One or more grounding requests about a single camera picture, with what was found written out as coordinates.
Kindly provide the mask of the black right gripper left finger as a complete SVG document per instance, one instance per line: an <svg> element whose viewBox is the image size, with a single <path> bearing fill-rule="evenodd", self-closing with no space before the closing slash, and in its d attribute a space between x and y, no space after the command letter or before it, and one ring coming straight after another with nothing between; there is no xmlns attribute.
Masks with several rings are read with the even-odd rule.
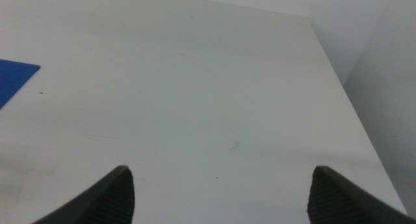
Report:
<svg viewBox="0 0 416 224"><path fill-rule="evenodd" d="M132 224L135 210L133 174L117 166L83 193L36 221L36 224Z"/></svg>

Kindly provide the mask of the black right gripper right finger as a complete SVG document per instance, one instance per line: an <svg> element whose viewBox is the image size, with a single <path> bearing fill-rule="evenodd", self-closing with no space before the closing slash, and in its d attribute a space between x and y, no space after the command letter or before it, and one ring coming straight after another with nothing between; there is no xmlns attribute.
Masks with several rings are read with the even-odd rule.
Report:
<svg viewBox="0 0 416 224"><path fill-rule="evenodd" d="M313 171L307 215L311 224L415 224L328 166Z"/></svg>

